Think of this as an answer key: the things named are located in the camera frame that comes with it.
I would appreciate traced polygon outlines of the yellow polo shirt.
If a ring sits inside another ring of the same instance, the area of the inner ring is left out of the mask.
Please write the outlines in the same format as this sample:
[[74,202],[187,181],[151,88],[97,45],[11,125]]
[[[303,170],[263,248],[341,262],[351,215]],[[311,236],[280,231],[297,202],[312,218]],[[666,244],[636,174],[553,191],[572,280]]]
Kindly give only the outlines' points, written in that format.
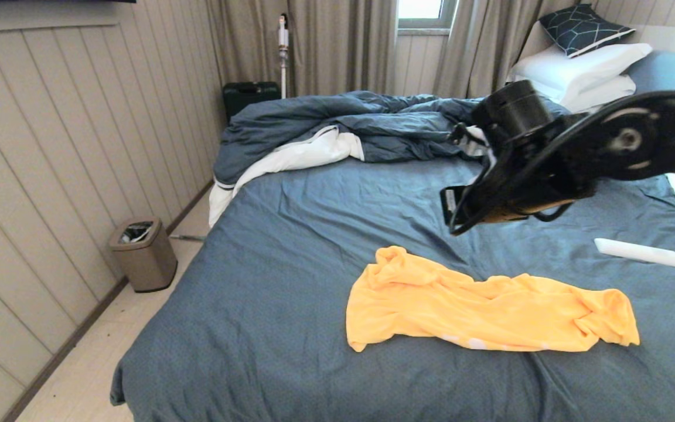
[[629,297],[520,274],[476,281],[399,246],[377,250],[346,302],[354,352],[394,336],[439,338],[472,350],[587,352],[640,345]]

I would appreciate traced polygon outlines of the white remote control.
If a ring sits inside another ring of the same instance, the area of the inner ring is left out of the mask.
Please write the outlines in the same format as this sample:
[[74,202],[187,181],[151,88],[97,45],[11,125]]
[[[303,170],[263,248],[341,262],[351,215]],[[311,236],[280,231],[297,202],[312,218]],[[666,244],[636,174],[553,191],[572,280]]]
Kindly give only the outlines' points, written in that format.
[[598,251],[606,256],[622,257],[632,261],[656,263],[675,268],[675,251],[643,246],[617,240],[595,238]]

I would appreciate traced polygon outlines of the dark blue duvet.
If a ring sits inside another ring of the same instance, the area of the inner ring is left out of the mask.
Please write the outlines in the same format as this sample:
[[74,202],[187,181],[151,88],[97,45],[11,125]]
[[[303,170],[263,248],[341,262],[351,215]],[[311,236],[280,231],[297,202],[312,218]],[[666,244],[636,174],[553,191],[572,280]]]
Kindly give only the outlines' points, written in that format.
[[422,187],[433,176],[450,182],[459,174],[466,184],[488,158],[471,160],[448,142],[458,123],[475,125],[472,110],[480,98],[388,96],[352,91],[334,96],[300,96],[248,105],[231,118],[221,136],[209,196],[209,227],[227,219],[229,206],[246,184],[274,173],[311,170],[352,159],[378,165],[379,179],[349,176],[326,202],[345,200],[351,211],[358,200],[381,227],[418,224],[441,227],[438,202]]

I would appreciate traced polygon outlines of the bed with blue sheet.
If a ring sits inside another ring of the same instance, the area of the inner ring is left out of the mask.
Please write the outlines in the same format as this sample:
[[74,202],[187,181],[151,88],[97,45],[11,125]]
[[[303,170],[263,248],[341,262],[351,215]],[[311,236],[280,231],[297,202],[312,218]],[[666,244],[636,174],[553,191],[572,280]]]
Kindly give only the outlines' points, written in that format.
[[[386,228],[345,200],[349,176],[380,166],[347,159],[246,184],[166,304],[121,358],[113,405],[137,422],[675,422],[675,268],[606,256],[605,238],[675,251],[667,178],[602,180],[551,223]],[[589,352],[477,352],[396,336],[364,352],[346,339],[349,291],[377,249],[401,246],[485,280],[528,273],[630,299],[641,338]]]

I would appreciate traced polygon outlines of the beige window curtain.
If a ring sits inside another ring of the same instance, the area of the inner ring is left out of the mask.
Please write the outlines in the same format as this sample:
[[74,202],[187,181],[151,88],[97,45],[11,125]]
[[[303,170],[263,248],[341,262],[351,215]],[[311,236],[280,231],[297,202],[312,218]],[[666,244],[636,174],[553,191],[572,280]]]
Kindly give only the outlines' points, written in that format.
[[458,0],[433,94],[482,98],[504,86],[538,18],[579,0]]
[[397,0],[206,0],[223,84],[279,82],[279,16],[289,27],[287,93],[394,88]]

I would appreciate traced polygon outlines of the dark patterned cushion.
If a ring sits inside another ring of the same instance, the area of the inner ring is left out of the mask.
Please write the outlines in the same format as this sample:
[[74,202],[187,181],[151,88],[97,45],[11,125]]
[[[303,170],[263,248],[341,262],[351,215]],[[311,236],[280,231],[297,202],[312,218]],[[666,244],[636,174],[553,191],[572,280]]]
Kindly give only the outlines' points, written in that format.
[[615,45],[636,32],[635,28],[606,21],[590,4],[579,4],[548,13],[538,19],[546,35],[569,58]]

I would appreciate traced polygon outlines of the light blue headboard pad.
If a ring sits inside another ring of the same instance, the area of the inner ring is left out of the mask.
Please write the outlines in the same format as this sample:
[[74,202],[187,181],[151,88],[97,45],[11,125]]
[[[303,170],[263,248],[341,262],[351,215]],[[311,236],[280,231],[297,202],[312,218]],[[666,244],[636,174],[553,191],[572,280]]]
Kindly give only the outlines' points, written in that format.
[[626,70],[636,85],[636,94],[675,90],[675,52],[652,51]]

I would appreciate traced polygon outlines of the grey framed window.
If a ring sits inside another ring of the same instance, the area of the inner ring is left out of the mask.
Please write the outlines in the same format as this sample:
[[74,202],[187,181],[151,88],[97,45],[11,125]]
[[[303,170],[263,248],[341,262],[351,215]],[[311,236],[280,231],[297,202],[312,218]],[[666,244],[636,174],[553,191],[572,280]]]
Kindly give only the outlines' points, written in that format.
[[459,0],[397,0],[399,29],[450,29]]

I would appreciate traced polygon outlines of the dark green hard case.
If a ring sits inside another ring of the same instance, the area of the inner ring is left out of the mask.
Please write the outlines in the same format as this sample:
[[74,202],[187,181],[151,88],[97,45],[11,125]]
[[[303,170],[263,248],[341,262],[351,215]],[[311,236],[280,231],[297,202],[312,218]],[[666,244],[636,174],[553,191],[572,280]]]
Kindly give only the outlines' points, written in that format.
[[273,81],[227,83],[222,89],[227,122],[250,104],[282,98],[281,88]]

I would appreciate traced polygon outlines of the white stick vacuum cleaner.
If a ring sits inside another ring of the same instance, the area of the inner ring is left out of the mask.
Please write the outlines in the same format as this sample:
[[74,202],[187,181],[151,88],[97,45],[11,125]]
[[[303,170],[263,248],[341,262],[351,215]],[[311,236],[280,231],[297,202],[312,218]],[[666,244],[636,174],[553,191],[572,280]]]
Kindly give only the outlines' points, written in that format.
[[278,20],[278,48],[279,48],[279,83],[281,84],[281,98],[288,96],[288,62],[289,62],[289,30],[288,16],[281,13]]

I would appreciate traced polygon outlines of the beige trash bin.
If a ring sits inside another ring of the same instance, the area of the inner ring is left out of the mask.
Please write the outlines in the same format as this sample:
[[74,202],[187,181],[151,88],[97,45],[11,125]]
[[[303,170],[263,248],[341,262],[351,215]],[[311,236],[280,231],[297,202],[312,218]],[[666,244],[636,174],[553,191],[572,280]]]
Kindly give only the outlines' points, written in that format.
[[139,216],[121,223],[109,239],[109,249],[137,293],[171,286],[179,261],[163,222]]

